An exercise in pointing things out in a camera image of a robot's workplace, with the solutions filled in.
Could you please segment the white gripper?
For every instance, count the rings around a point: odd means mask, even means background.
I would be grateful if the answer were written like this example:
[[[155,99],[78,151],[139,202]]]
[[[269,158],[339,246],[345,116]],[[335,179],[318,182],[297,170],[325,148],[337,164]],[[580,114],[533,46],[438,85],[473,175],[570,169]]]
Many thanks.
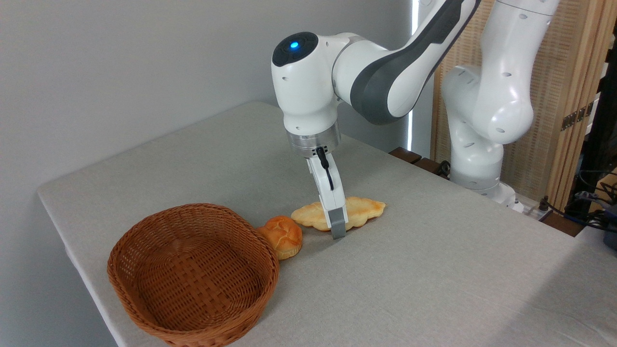
[[[326,154],[328,169],[322,167],[319,158],[307,159],[307,165],[315,180],[322,208],[327,212],[326,219],[330,222],[331,237],[334,240],[341,239],[346,235],[346,223],[348,216],[344,190],[341,177],[332,154]]]

